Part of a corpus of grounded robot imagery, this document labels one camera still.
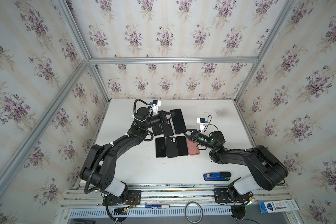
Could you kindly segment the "black phone case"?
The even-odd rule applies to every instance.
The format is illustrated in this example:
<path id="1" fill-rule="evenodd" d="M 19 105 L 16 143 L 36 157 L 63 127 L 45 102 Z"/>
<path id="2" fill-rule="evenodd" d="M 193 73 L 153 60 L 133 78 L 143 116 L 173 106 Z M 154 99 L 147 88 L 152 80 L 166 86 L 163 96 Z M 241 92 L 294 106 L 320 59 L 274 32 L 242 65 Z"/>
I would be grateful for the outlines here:
<path id="1" fill-rule="evenodd" d="M 174 131 L 173 131 L 173 128 L 172 128 L 172 125 L 171 125 L 170 121 L 162 124 L 161 128 L 162 128 L 162 132 L 163 132 L 164 137 L 171 137 L 171 136 L 174 135 Z"/>
<path id="2" fill-rule="evenodd" d="M 178 157 L 176 137 L 174 136 L 167 137 L 165 139 L 165 146 L 166 146 L 166 156 L 168 158 Z"/>

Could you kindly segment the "pink-cased phone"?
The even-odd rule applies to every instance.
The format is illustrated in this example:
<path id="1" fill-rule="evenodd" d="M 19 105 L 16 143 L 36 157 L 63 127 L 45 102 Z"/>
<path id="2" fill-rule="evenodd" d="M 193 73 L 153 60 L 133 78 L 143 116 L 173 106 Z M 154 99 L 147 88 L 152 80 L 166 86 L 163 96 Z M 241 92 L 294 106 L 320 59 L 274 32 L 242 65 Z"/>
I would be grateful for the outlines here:
<path id="1" fill-rule="evenodd" d="M 191 142 L 188 138 L 186 138 L 188 154 L 190 156 L 196 156 L 200 154 L 200 150 L 197 148 L 198 144 L 196 142 Z"/>

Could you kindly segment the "purple smartphone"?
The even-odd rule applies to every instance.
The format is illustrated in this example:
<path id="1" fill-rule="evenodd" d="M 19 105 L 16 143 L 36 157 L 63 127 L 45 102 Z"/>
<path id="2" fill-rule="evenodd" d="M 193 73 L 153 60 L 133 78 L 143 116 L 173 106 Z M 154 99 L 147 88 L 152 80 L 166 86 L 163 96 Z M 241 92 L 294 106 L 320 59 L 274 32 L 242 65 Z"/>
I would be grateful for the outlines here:
<path id="1" fill-rule="evenodd" d="M 176 143 L 177 143 L 178 156 L 188 156 L 189 152 L 188 152 L 186 137 L 177 136 Z"/>

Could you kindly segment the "black phone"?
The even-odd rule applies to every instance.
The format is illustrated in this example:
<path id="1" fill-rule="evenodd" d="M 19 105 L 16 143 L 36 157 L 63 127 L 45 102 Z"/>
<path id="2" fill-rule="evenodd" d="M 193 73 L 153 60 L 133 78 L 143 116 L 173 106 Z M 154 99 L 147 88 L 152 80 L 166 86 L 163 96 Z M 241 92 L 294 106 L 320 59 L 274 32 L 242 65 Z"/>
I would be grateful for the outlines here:
<path id="1" fill-rule="evenodd" d="M 161 126 L 153 126 L 152 130 L 153 130 L 153 135 L 154 136 L 163 135 L 163 130 L 162 130 Z"/>

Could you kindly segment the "black smartphone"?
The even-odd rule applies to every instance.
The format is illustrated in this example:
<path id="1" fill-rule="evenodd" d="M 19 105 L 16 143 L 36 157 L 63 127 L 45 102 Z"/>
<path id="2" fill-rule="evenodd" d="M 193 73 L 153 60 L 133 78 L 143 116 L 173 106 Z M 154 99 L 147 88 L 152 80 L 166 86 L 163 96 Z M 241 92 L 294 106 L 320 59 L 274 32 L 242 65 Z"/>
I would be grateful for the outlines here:
<path id="1" fill-rule="evenodd" d="M 156 158 L 164 158 L 167 156 L 166 141 L 164 137 L 155 139 L 155 155 Z"/>

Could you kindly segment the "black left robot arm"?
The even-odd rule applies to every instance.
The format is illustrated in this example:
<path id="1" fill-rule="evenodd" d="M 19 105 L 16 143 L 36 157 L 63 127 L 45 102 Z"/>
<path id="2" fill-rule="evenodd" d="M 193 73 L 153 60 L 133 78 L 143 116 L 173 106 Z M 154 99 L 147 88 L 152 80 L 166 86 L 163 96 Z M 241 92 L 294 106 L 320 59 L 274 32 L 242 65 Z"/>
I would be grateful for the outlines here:
<path id="1" fill-rule="evenodd" d="M 117 159 L 142 142 L 152 141 L 154 135 L 149 128 L 167 124 L 173 117 L 175 113 L 166 111 L 152 115 L 148 107 L 134 109 L 133 122 L 123 136 L 90 148 L 79 173 L 79 178 L 86 181 L 84 193 L 99 191 L 105 197 L 112 196 L 116 203 L 124 203 L 128 198 L 128 186 L 115 177 Z"/>

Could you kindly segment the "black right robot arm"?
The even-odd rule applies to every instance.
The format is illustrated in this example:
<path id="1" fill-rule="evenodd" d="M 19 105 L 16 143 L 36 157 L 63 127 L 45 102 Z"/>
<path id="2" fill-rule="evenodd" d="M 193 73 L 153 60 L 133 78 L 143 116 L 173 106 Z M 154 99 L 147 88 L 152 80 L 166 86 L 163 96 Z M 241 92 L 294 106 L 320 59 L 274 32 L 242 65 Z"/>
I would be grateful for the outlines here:
<path id="1" fill-rule="evenodd" d="M 197 129 L 188 129 L 185 137 L 193 143 L 210 149 L 209 157 L 217 164 L 237 164 L 248 167 L 250 174 L 240 177 L 229 184 L 226 191 L 229 201 L 247 203 L 253 191 L 272 190 L 288 176 L 288 169 L 265 146 L 258 145 L 249 149 L 230 149 L 225 147 L 222 132 L 214 131 L 205 135 Z"/>

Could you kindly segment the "blue black box cutter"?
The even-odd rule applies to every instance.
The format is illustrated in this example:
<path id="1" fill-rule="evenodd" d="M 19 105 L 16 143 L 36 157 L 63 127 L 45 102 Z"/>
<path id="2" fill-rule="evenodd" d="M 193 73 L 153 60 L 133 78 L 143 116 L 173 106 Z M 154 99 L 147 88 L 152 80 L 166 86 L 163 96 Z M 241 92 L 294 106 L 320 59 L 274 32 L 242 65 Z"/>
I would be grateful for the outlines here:
<path id="1" fill-rule="evenodd" d="M 229 181 L 231 178 L 231 172 L 215 172 L 203 174 L 205 181 Z"/>

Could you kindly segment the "blue marker pen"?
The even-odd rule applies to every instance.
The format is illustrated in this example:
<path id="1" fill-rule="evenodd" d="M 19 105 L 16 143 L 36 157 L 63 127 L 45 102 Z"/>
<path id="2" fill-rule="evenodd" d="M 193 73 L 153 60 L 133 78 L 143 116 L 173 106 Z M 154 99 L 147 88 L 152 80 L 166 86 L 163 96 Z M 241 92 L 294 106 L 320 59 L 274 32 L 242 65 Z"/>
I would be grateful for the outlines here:
<path id="1" fill-rule="evenodd" d="M 145 205 L 146 209 L 158 209 L 158 210 L 162 210 L 162 209 L 170 209 L 169 205 L 162 205 L 162 204 L 148 204 Z"/>

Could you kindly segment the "blue white cardboard box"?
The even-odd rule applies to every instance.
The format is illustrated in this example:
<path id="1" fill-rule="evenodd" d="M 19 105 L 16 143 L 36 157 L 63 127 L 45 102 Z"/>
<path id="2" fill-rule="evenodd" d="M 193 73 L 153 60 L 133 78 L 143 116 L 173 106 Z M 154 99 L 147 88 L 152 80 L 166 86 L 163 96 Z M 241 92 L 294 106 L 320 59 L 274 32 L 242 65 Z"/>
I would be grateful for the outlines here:
<path id="1" fill-rule="evenodd" d="M 290 211 L 300 210 L 299 206 L 293 199 L 281 200 L 281 201 L 260 202 L 259 208 L 262 214 L 290 212 Z"/>

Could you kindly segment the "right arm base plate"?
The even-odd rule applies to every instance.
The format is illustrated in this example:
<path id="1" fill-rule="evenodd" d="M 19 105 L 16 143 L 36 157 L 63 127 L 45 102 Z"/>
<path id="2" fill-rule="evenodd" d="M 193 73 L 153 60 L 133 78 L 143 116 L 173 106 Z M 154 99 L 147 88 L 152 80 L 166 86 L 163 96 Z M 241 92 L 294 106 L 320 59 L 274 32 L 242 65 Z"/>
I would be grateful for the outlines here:
<path id="1" fill-rule="evenodd" d="M 213 192 L 215 202 L 219 204 L 245 203 L 253 197 L 251 192 L 241 195 L 236 190 L 229 188 L 215 188 Z"/>

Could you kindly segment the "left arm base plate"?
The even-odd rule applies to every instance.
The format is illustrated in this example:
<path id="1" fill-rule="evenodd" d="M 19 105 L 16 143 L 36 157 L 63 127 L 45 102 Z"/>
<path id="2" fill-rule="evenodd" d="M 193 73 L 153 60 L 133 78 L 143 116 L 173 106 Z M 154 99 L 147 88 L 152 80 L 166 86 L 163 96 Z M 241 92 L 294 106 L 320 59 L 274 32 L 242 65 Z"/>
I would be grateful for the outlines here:
<path id="1" fill-rule="evenodd" d="M 140 205 L 141 203 L 141 190 L 124 190 L 121 196 L 115 196 L 109 194 L 104 196 L 103 205 L 114 206 L 114 205 Z"/>

